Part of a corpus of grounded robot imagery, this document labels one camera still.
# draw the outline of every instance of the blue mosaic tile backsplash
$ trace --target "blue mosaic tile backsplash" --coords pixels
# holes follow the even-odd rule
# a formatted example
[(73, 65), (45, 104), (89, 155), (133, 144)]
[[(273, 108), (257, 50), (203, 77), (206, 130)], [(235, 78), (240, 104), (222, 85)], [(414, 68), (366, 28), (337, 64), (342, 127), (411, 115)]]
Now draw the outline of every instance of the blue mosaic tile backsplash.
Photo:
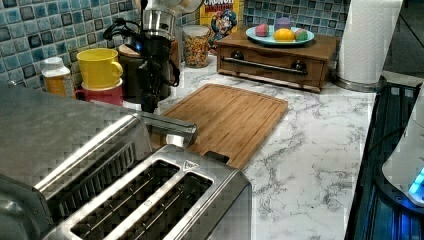
[[(245, 0), (243, 25), (274, 24), (289, 17), (292, 26), (341, 37), (350, 0)], [(115, 48), (104, 30), (117, 17), (134, 20), (132, 0), (0, 0), (0, 81), (42, 88), (40, 62), (59, 56), (81, 83), (76, 55), (96, 47)], [(178, 16), (177, 25), (199, 24), (199, 12)]]
[(275, 19), (288, 17), (292, 27), (341, 37), (349, 5), (350, 0), (247, 0), (243, 19), (251, 27), (261, 23), (273, 25)]
[[(139, 18), (132, 0), (0, 0), (0, 81), (42, 89), (41, 61), (59, 56), (80, 84), (76, 55), (121, 45), (119, 36), (102, 37), (117, 17)], [(198, 19), (198, 13), (185, 14), (177, 25), (198, 24)]]

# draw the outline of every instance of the marble countertop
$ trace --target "marble countertop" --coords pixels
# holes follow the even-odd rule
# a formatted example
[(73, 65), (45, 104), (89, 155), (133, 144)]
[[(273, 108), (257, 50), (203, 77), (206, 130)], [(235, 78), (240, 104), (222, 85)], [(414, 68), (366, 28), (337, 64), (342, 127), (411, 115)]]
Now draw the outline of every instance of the marble countertop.
[(215, 83), (288, 102), (286, 115), (243, 169), (253, 186), (252, 239), (343, 239), (375, 94), (327, 83), (320, 94), (184, 68), (158, 114)]

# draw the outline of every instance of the stainless steel toaster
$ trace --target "stainless steel toaster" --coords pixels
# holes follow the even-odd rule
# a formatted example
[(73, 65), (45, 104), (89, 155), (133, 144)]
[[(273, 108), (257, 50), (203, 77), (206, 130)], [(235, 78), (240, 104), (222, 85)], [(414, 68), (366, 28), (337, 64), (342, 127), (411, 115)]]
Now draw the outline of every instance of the stainless steel toaster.
[[(90, 177), (93, 185), (104, 178)], [(167, 145), (46, 239), (250, 239), (251, 191), (239, 170)]]
[(196, 133), (0, 85), (0, 239), (250, 239), (244, 174), (175, 145), (154, 152), (146, 117)]

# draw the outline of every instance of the drawer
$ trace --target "drawer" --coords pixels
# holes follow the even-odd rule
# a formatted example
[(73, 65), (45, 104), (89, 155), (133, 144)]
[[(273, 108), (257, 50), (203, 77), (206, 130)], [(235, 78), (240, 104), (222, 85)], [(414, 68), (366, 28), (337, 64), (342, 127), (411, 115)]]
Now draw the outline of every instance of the drawer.
[[(303, 68), (295, 68), (300, 62)], [(218, 71), (242, 73), (258, 80), (272, 79), (320, 88), (325, 79), (324, 61), (278, 52), (256, 51), (221, 45), (218, 48)]]

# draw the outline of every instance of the cutting board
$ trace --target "cutting board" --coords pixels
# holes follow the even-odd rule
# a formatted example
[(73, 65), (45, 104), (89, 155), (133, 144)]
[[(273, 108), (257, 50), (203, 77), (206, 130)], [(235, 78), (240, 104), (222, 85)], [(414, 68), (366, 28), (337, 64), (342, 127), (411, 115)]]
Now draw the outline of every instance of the cutting board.
[(189, 150), (229, 157), (243, 169), (287, 111), (287, 102), (243, 89), (206, 84), (163, 115), (193, 122), (198, 136)]

